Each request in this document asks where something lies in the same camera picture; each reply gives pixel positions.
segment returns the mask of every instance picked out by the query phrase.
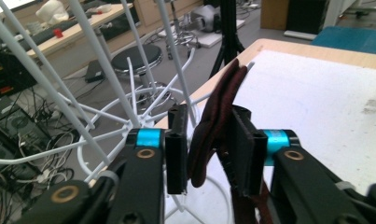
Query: white metal rod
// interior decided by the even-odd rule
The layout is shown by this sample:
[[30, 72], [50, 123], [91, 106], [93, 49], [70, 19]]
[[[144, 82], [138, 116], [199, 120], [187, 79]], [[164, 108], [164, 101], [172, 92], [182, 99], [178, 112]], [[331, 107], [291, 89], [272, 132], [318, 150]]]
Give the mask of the white metal rod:
[[197, 98], [196, 100], [192, 101], [192, 104], [193, 104], [193, 105], [196, 105], [196, 104], [198, 104], [199, 102], [201, 102], [201, 101], [207, 99], [208, 97], [210, 97], [210, 95], [211, 95], [211, 92], [206, 93], [205, 95], [201, 96], [200, 98]]
[[109, 47], [106, 45], [106, 41], [105, 41], [104, 35], [101, 32], [100, 28], [95, 27], [94, 28], [94, 33], [97, 35], [97, 39], [100, 42], [102, 49], [104, 50], [106, 58], [108, 59], [109, 62], [111, 62], [111, 60], [112, 60], [111, 51], [109, 50]]
[[[179, 89], [175, 89], [171, 87], [157, 87], [158, 90], [164, 90], [165, 88], [168, 88], [169, 91], [173, 91], [175, 93], [181, 94], [182, 97], [184, 96], [184, 93]], [[151, 92], [151, 88], [141, 89], [141, 90], [136, 91], [135, 93], [140, 94], [140, 93], [147, 93], [147, 92]]]
[[[65, 102], [67, 102], [67, 103], [71, 103], [71, 100], [70, 100], [70, 99], [66, 98], [66, 97], [63, 96], [61, 93], [59, 93], [59, 94], [60, 94], [60, 96], [65, 100]], [[115, 115], [111, 115], [111, 114], [109, 114], [109, 113], [104, 112], [103, 110], [98, 110], [98, 109], [93, 108], [93, 107], [90, 107], [90, 106], [88, 106], [88, 105], [82, 105], [82, 104], [79, 104], [79, 105], [80, 105], [83, 109], [85, 109], [85, 110], [87, 110], [87, 111], [89, 111], [89, 112], [92, 112], [92, 113], [94, 113], [94, 114], [101, 115], [101, 116], [106, 117], [106, 118], [108, 118], [108, 119], [113, 119], [113, 120], [118, 121], [118, 122], [120, 122], [120, 123], [124, 123], [124, 124], [129, 123], [129, 121], [127, 121], [126, 119], [122, 119], [122, 118], [117, 117], [117, 116], [115, 116]]]
[[134, 73], [132, 71], [132, 61], [130, 60], [130, 57], [127, 57], [127, 64], [129, 65], [129, 71], [130, 71], [130, 85], [132, 86], [132, 110], [136, 115], [137, 113], [137, 100], [135, 95], [135, 83], [134, 83]]
[[185, 206], [182, 205], [181, 202], [179, 202], [178, 198], [176, 198], [174, 194], [172, 194], [171, 197], [173, 198], [173, 201], [176, 204], [176, 207], [178, 208], [179, 212], [184, 212]]
[[19, 43], [14, 39], [13, 35], [10, 33], [6, 27], [0, 22], [0, 37], [7, 44], [9, 49], [13, 54], [19, 59], [19, 61], [24, 65], [24, 67], [30, 72], [31, 76], [42, 86], [44, 90], [47, 90], [49, 96], [53, 101], [59, 106], [65, 116], [69, 121], [75, 126], [77, 131], [85, 137], [85, 139], [92, 146], [94, 151], [100, 156], [100, 158], [105, 162], [109, 163], [110, 160], [106, 157], [105, 153], [102, 151], [97, 142], [94, 141], [92, 136], [83, 127], [77, 116], [71, 109], [69, 109], [66, 102], [59, 96], [58, 92], [53, 88], [51, 83], [45, 78], [40, 69], [36, 66], [33, 60], [27, 55], [25, 50], [19, 45]]
[[176, 211], [178, 211], [178, 207], [173, 208], [167, 215], [165, 216], [164, 220], [167, 220], [170, 216], [172, 216]]
[[194, 217], [196, 220], [198, 220], [201, 224], [205, 224], [196, 214], [194, 214], [188, 207], [185, 207], [185, 209]]
[[129, 101], [127, 100], [126, 94], [124, 90], [121, 88], [120, 83], [118, 82], [118, 78], [115, 74], [114, 69], [112, 68], [111, 63], [107, 60], [107, 57], [102, 49], [99, 40], [97, 39], [94, 31], [91, 28], [89, 21], [87, 20], [86, 14], [83, 11], [82, 7], [80, 6], [77, 0], [69, 0], [69, 6], [74, 11], [74, 15], [79, 22], [83, 33], [88, 38], [94, 52], [97, 55], [98, 62], [100, 63], [101, 67], [104, 69], [106, 77], [109, 79], [109, 82], [114, 89], [115, 93], [117, 94], [121, 105], [123, 106], [124, 111], [127, 114], [127, 117], [132, 121], [132, 125], [135, 128], [139, 128], [140, 124], [138, 118], [135, 116], [134, 112], [132, 111], [132, 107], [130, 106]]
[[[192, 59], [193, 59], [193, 56], [194, 56], [194, 52], [195, 52], [195, 49], [192, 49], [191, 50], [191, 53], [190, 53], [190, 56], [188, 57], [188, 60], [186, 61], [186, 63], [184, 64], [184, 66], [182, 67], [182, 72], [185, 72], [185, 69], [190, 65]], [[144, 112], [143, 114], [143, 117], [147, 116], [153, 108], [155, 108], [155, 106], [160, 102], [161, 98], [167, 93], [167, 91], [174, 85], [174, 83], [176, 82], [178, 78], [178, 75], [176, 75], [171, 81], [170, 83], [167, 85], [167, 87], [164, 89], [164, 91], [162, 91], [158, 98], [156, 98], [156, 100], [152, 103], [152, 105], [149, 106], [149, 108]]]
[[163, 112], [163, 113], [161, 113], [161, 114], [155, 115], [155, 116], [153, 116], [153, 117], [147, 119], [146, 121], [150, 122], [150, 121], [155, 121], [155, 120], [157, 120], [157, 119], [162, 119], [162, 118], [166, 117], [167, 114], [168, 114], [167, 112]]
[[196, 127], [197, 122], [194, 119], [194, 112], [193, 112], [192, 104], [190, 101], [188, 85], [187, 85], [187, 82], [185, 81], [184, 73], [181, 68], [181, 62], [179, 60], [179, 55], [176, 50], [174, 37], [173, 37], [173, 31], [171, 30], [170, 22], [168, 19], [168, 12], [165, 7], [164, 0], [156, 0], [156, 2], [158, 3], [158, 6], [159, 6], [160, 15], [164, 24], [164, 30], [167, 34], [167, 41], [170, 46], [171, 54], [173, 55], [174, 64], [175, 64], [176, 72], [178, 74], [179, 82], [181, 83], [182, 91], [185, 96], [185, 101], [187, 102], [187, 105], [188, 105], [188, 112], [190, 114], [190, 120], [191, 120], [193, 127]]
[[[121, 129], [116, 130], [116, 131], [113, 131], [113, 132], [111, 132], [111, 133], [116, 133], [116, 134], [114, 134], [113, 136], [121, 135], [121, 137], [124, 138], [124, 137], [127, 135], [127, 134], [125, 134], [125, 133], [127, 133], [127, 132], [129, 132], [129, 131], [130, 131], [129, 128], [123, 127], [123, 128], [121, 128]], [[87, 164], [86, 164], [86, 162], [85, 162], [85, 159], [83, 158], [83, 146], [80, 146], [80, 147], [77, 148], [77, 161], [79, 162], [80, 167], [83, 169], [83, 171], [84, 171], [87, 175], [91, 175], [91, 169], [87, 166]]]
[[57, 72], [54, 70], [53, 66], [51, 66], [50, 62], [47, 60], [45, 55], [40, 51], [34, 40], [25, 32], [25, 29], [21, 26], [15, 15], [10, 11], [10, 9], [7, 7], [7, 5], [0, 0], [0, 7], [4, 10], [4, 13], [6, 16], [10, 19], [12, 24], [17, 28], [17, 30], [20, 32], [20, 34], [24, 37], [25, 41], [27, 41], [28, 45], [31, 47], [31, 49], [35, 52], [36, 56], [39, 58], [39, 60], [43, 63], [43, 65], [49, 70], [51, 76], [57, 81], [59, 86], [62, 88], [63, 91], [65, 91], [66, 95], [72, 99], [72, 104], [77, 109], [77, 112], [82, 116], [82, 118], [90, 125], [91, 129], [94, 129], [94, 124], [91, 122], [87, 114], [82, 110], [82, 108], [77, 104], [77, 99], [75, 99], [72, 92], [68, 90], [68, 88], [63, 83], [62, 79], [59, 77]]
[[142, 61], [144, 62], [145, 69], [146, 69], [145, 76], [149, 78], [149, 82], [153, 89], [153, 92], [156, 92], [155, 79], [153, 78], [152, 70], [150, 69], [149, 62], [147, 61], [147, 57], [144, 52], [144, 48], [142, 47], [141, 39], [135, 27], [134, 19], [132, 18], [132, 13], [130, 12], [130, 9], [129, 9], [129, 6], [127, 5], [126, 0], [121, 0], [121, 4], [123, 5], [124, 11], [127, 17], [127, 21], [129, 22], [130, 29], [132, 30], [132, 34], [134, 35], [135, 42], [137, 43], [139, 53], [141, 54]]

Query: white wire structure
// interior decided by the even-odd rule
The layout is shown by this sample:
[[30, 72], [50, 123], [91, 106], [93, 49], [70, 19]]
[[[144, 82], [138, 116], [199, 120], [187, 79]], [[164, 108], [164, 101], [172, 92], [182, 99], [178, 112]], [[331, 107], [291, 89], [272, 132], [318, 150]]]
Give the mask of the white wire structure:
[[[74, 127], [77, 129], [77, 131], [80, 134], [80, 139], [78, 142], [69, 144], [67, 146], [63, 147], [56, 147], [54, 149], [50, 149], [47, 151], [43, 151], [40, 153], [36, 153], [34, 155], [30, 155], [27, 157], [23, 157], [20, 159], [15, 160], [1, 160], [0, 164], [5, 165], [14, 165], [14, 164], [20, 164], [23, 162], [28, 161], [34, 161], [42, 158], [46, 158], [48, 156], [51, 156], [53, 154], [57, 154], [60, 152], [65, 152], [66, 150], [70, 149], [76, 149], [77, 150], [77, 158], [78, 163], [82, 170], [85, 172], [87, 177], [84, 179], [86, 182], [90, 182], [93, 179], [96, 179], [100, 176], [100, 173], [102, 170], [118, 155], [118, 153], [123, 149], [125, 142], [126, 142], [126, 136], [129, 133], [129, 131], [133, 128], [153, 128], [155, 124], [155, 120], [159, 120], [164, 118], [167, 113], [161, 113], [156, 116], [152, 116], [151, 112], [153, 109], [156, 108], [158, 104], [161, 104], [161, 101], [163, 97], [168, 93], [171, 92], [172, 94], [178, 94], [183, 99], [185, 99], [186, 104], [188, 105], [188, 114], [189, 114], [189, 121], [193, 128], [197, 125], [197, 123], [200, 120], [200, 110], [197, 107], [197, 103], [199, 103], [202, 100], [205, 100], [209, 94], [204, 95], [200, 99], [197, 99], [193, 101], [190, 99], [190, 93], [188, 92], [188, 86], [187, 82], [185, 81], [184, 72], [185, 69], [190, 65], [193, 57], [194, 57], [194, 49], [192, 49], [190, 56], [187, 60], [187, 62], [182, 66], [176, 46], [173, 41], [173, 32], [171, 30], [171, 26], [168, 19], [168, 13], [166, 11], [165, 3], [163, 0], [158, 0], [158, 6], [161, 14], [161, 19], [164, 23], [164, 29], [167, 34], [168, 43], [170, 44], [170, 51], [174, 58], [174, 65], [177, 71], [177, 74], [174, 76], [174, 78], [170, 81], [170, 83], [165, 87], [158, 87], [155, 85], [155, 80], [152, 76], [151, 69], [148, 65], [147, 58], [145, 55], [145, 52], [142, 47], [142, 43], [140, 41], [138, 32], [135, 28], [135, 25], [133, 23], [132, 15], [130, 13], [128, 4], [126, 0], [121, 0], [121, 4], [124, 7], [127, 19], [129, 21], [130, 27], [132, 29], [132, 33], [134, 34], [137, 47], [141, 53], [143, 62], [146, 66], [146, 76], [148, 80], [150, 81], [149, 87], [140, 87], [135, 88], [134, 82], [133, 82], [133, 73], [132, 73], [132, 63], [130, 61], [130, 58], [128, 58], [128, 64], [130, 67], [130, 78], [131, 78], [131, 86], [132, 86], [132, 92], [125, 93], [122, 87], [119, 84], [117, 75], [112, 68], [112, 65], [110, 63], [110, 56], [109, 56], [109, 50], [107, 49], [106, 42], [104, 41], [104, 38], [102, 36], [98, 36], [96, 32], [93, 31], [89, 21], [87, 20], [87, 17], [85, 15], [85, 12], [81, 8], [79, 2], [77, 0], [69, 0], [70, 8], [73, 10], [74, 15], [77, 18], [77, 21], [79, 25], [81, 26], [83, 33], [88, 38], [97, 58], [104, 69], [104, 73], [106, 75], [106, 78], [109, 79], [109, 83], [111, 84], [111, 87], [116, 94], [117, 98], [109, 103], [108, 105], [104, 106], [102, 109], [96, 109], [87, 105], [80, 104], [77, 99], [73, 96], [73, 94], [68, 90], [68, 88], [65, 86], [63, 81], [58, 76], [57, 72], [54, 70], [54, 68], [51, 66], [49, 61], [46, 59], [46, 57], [43, 55], [43, 53], [40, 51], [40, 49], [37, 47], [33, 39], [25, 32], [25, 29], [22, 27], [22, 25], [19, 23], [19, 21], [16, 19], [16, 17], [13, 15], [13, 13], [7, 8], [5, 3], [0, 0], [0, 7], [4, 10], [6, 16], [11, 19], [12, 24], [18, 29], [18, 31], [23, 35], [24, 39], [27, 41], [27, 43], [30, 45], [30, 47], [34, 50], [35, 54], [37, 55], [38, 59], [41, 61], [41, 63], [50, 71], [50, 75], [57, 81], [61, 89], [65, 92], [65, 96], [61, 95], [57, 92], [55, 88], [53, 88], [53, 85], [50, 83], [50, 81], [46, 78], [45, 75], [43, 75], [42, 71], [38, 67], [38, 65], [27, 55], [25, 50], [19, 45], [18, 42], [14, 39], [12, 33], [0, 22], [0, 37], [3, 39], [3, 41], [7, 44], [8, 48], [12, 51], [12, 53], [21, 61], [21, 63], [27, 68], [27, 70], [30, 72], [30, 74], [35, 78], [37, 83], [42, 86], [44, 90], [46, 90], [49, 94], [49, 97], [52, 98], [52, 100], [55, 102], [55, 104], [62, 110], [62, 112], [65, 114], [65, 116], [68, 118], [68, 120], [74, 125]], [[176, 81], [179, 81], [180, 86], [182, 87], [182, 90], [178, 90], [173, 88], [173, 85]], [[149, 93], [151, 95], [156, 95], [157, 97], [151, 102], [151, 105], [145, 110], [143, 114], [139, 114], [136, 108], [136, 96], [143, 93]], [[72, 111], [69, 107], [69, 105], [72, 105], [74, 108], [77, 109], [77, 112], [82, 116], [82, 118], [86, 121], [87, 125], [85, 126], [82, 124], [82, 122], [77, 118], [77, 115]], [[120, 118], [118, 116], [112, 115], [108, 113], [107, 111], [112, 108], [115, 105], [121, 105], [124, 112], [127, 115], [127, 119]], [[94, 113], [95, 116], [92, 119], [89, 119], [87, 114], [84, 111], [89, 111], [91, 113]], [[115, 131], [111, 131], [109, 133], [103, 133], [97, 136], [92, 136], [90, 134], [90, 130], [95, 129], [94, 123], [99, 118], [107, 118], [112, 119], [120, 124], [122, 126]], [[116, 144], [116, 146], [110, 150], [109, 153], [104, 153], [104, 150], [100, 147], [99, 141], [106, 140], [111, 137], [119, 137], [120, 140]], [[85, 154], [92, 154], [95, 153], [95, 155], [101, 159], [101, 162], [99, 164], [95, 165], [93, 169], [89, 168], [87, 162], [85, 161], [84, 155]], [[231, 222], [231, 208], [230, 208], [230, 200], [226, 196], [227, 193], [225, 190], [222, 189], [222, 187], [216, 183], [216, 181], [210, 177], [208, 179], [213, 182], [217, 188], [221, 191], [222, 195], [225, 197], [225, 201], [228, 205], [228, 223]], [[191, 209], [188, 209], [187, 207], [183, 207], [183, 205], [175, 198], [174, 199], [175, 204], [177, 205], [177, 209], [180, 212], [189, 211], [197, 220], [200, 221], [199, 217], [193, 213]]]

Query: computer equipment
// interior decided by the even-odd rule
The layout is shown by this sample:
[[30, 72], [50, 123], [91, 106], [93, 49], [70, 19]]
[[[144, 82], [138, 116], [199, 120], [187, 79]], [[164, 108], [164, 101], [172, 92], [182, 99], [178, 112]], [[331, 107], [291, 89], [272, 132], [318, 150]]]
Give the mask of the computer equipment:
[[104, 78], [104, 70], [101, 67], [98, 60], [89, 62], [88, 70], [85, 76], [85, 81], [87, 83], [91, 83], [93, 81], [103, 80]]
[[[0, 131], [0, 159], [11, 160], [19, 156], [17, 143]], [[18, 179], [32, 179], [37, 174], [37, 170], [28, 163], [21, 163], [13, 166], [0, 165], [0, 173], [8, 174], [7, 177], [12, 173]]]
[[0, 99], [0, 130], [24, 148], [26, 156], [45, 151], [50, 136], [6, 96]]
[[36, 84], [36, 80], [16, 56], [0, 52], [0, 98], [23, 91]]

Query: wooden table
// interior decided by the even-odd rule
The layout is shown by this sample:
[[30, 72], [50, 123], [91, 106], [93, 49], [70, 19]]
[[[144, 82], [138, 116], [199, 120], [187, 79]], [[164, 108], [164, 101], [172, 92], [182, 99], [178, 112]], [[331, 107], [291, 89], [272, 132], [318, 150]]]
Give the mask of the wooden table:
[[[101, 14], [101, 15], [91, 16], [91, 19], [90, 19], [91, 26], [93, 28], [97, 28], [98, 26], [100, 26], [100, 25], [102, 25], [102, 24], [104, 24], [108, 21], [112, 21], [117, 16], [119, 16], [123, 13], [124, 13], [123, 5], [122, 4], [114, 4], [114, 5], [112, 5], [112, 9], [109, 12]], [[83, 34], [82, 29], [80, 28], [80, 25], [76, 24], [73, 27], [69, 28], [68, 30], [63, 31], [63, 37], [62, 38], [52, 37], [48, 41], [40, 44], [38, 47], [44, 55], [49, 55], [52, 52], [77, 41], [83, 35], [84, 34]], [[27, 51], [27, 54], [32, 58], [36, 57], [36, 54], [34, 53], [34, 51], [32, 49]]]
[[[261, 51], [273, 50], [293, 55], [305, 56], [334, 63], [345, 63], [350, 65], [362, 66], [376, 69], [376, 55], [368, 53], [360, 53], [349, 50], [329, 49], [323, 47], [316, 47], [311, 45], [303, 45], [290, 43], [285, 41], [259, 39], [250, 45], [246, 50], [239, 54], [237, 58], [240, 64], [249, 64]], [[201, 96], [211, 92], [216, 83], [225, 72], [227, 66], [222, 68], [215, 76], [199, 87], [191, 94], [192, 99], [200, 98]], [[156, 127], [167, 128], [167, 119], [162, 119], [157, 123]]]

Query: desk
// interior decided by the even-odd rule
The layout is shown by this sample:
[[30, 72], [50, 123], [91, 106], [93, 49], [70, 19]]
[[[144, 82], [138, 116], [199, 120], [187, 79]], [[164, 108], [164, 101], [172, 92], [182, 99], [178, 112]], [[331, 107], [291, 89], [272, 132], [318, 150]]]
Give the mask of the desk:
[[[376, 69], [376, 55], [374, 54], [367, 54], [367, 53], [361, 53], [361, 52], [353, 52], [353, 51], [347, 51], [347, 50], [340, 50], [340, 49], [328, 49], [328, 48], [323, 48], [323, 47], [315, 47], [315, 46], [310, 46], [310, 45], [301, 45], [301, 44], [294, 44], [294, 43], [287, 43], [287, 42], [282, 42], [282, 41], [275, 41], [275, 40], [269, 40], [269, 39], [259, 39], [256, 41], [254, 44], [252, 44], [250, 47], [248, 47], [243, 53], [241, 53], [237, 58], [240, 60], [241, 64], [248, 64], [251, 62], [256, 56], [259, 55], [261, 51], [264, 50], [272, 50], [272, 51], [278, 51], [286, 54], [292, 54], [292, 55], [297, 55], [297, 56], [304, 56], [308, 58], [314, 58], [314, 59], [319, 59], [323, 61], [329, 61], [329, 62], [334, 62], [334, 63], [344, 63], [344, 64], [350, 64], [350, 65], [355, 65], [359, 67], [366, 67], [366, 68], [372, 68]], [[195, 91], [191, 96], [193, 99], [197, 99], [200, 96], [210, 92], [216, 83], [219, 81], [221, 75], [224, 73], [226, 67], [223, 68], [219, 73], [217, 73], [213, 78], [211, 78], [209, 81], [207, 81], [204, 85], [202, 85], [197, 91]], [[157, 127], [166, 127], [166, 120], [162, 120], [157, 124]], [[370, 150], [371, 146], [368, 146], [367, 148], [361, 148], [362, 150]], [[333, 160], [335, 161], [343, 161], [344, 163], [348, 161], [348, 158], [344, 158], [339, 154], [338, 152], [333, 150], [328, 152], [328, 154], [334, 153], [333, 155]], [[349, 155], [350, 159], [354, 157], [358, 157], [358, 155]], [[360, 167], [366, 167], [366, 166], [376, 166], [376, 155], [371, 155], [371, 160], [373, 162], [371, 163], [361, 163], [359, 164]], [[350, 180], [353, 182], [353, 184], [357, 185], [360, 184], [359, 181], [361, 181], [359, 178], [365, 175], [365, 170], [359, 169], [356, 171], [355, 169], [357, 167], [354, 167], [354, 163], [351, 162], [352, 167], [349, 166], [344, 166], [340, 167], [338, 164], [335, 164], [335, 161], [332, 163], [327, 163], [324, 162], [326, 166], [328, 165], [334, 165], [335, 169], [333, 170], [332, 167], [329, 167], [331, 170], [333, 170], [337, 175], [340, 175], [341, 178], [345, 179], [346, 181]], [[351, 172], [349, 175], [344, 175], [344, 171], [346, 169], [349, 169]], [[376, 173], [371, 172], [368, 174], [370, 176], [376, 176]], [[360, 193], [365, 193], [367, 186], [365, 186], [365, 183], [360, 187], [359, 192]]]
[[[93, 15], [90, 19], [91, 26], [94, 28], [97, 28], [101, 24], [104, 24], [107, 21], [112, 21], [117, 16], [123, 13], [124, 13], [123, 5], [114, 4], [112, 5], [112, 9], [109, 12], [101, 14], [101, 15]], [[83, 35], [84, 34], [83, 34], [82, 29], [80, 28], [80, 25], [76, 24], [75, 26], [69, 28], [68, 30], [63, 31], [63, 38], [52, 37], [48, 41], [40, 44], [38, 47], [44, 55], [49, 55], [52, 52], [58, 50], [59, 48], [62, 48], [74, 41], [77, 41]], [[27, 54], [32, 58], [36, 57], [36, 54], [34, 53], [32, 49], [27, 51]]]
[[[334, 63], [345, 63], [376, 69], [376, 55], [374, 54], [353, 52], [341, 49], [329, 49], [270, 39], [259, 39], [255, 41], [251, 46], [246, 48], [243, 53], [239, 54], [237, 58], [240, 60], [241, 64], [249, 64], [249, 62], [251, 62], [252, 59], [254, 59], [261, 51], [266, 49], [325, 60]], [[193, 92], [191, 94], [191, 98], [198, 99], [201, 96], [211, 92], [214, 89], [216, 83], [221, 78], [222, 74], [226, 71], [226, 68], [227, 66], [222, 68], [215, 76], [213, 76], [210, 80], [208, 80], [205, 84], [203, 84], [195, 92]], [[156, 127], [166, 128], [167, 119], [162, 119], [157, 123]]]

